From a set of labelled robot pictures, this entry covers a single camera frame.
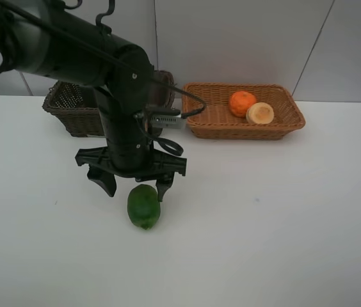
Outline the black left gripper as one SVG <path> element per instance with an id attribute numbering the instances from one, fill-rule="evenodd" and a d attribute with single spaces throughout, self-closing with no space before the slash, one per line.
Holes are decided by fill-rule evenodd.
<path id="1" fill-rule="evenodd" d="M 129 164 L 119 166 L 109 156 L 108 147 L 80 149 L 75 156 L 78 166 L 89 165 L 87 178 L 101 187 L 109 197 L 116 193 L 115 176 L 123 178 L 145 178 L 156 180 L 157 198 L 163 201 L 165 193 L 172 187 L 173 175 L 186 174 L 186 159 L 153 149 L 146 154 L 140 166 L 134 158 L 125 158 Z"/>

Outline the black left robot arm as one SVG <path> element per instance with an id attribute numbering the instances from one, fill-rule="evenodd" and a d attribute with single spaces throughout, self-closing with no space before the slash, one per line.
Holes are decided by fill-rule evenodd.
<path id="1" fill-rule="evenodd" d="M 155 181 L 162 198 L 185 174 L 182 147 L 152 132 L 181 112 L 148 101 L 154 67 L 138 45 L 72 15 L 63 1 L 0 1 L 0 54 L 0 74 L 16 70 L 93 90 L 106 146 L 79 150 L 76 162 L 108 195 L 124 177 Z"/>

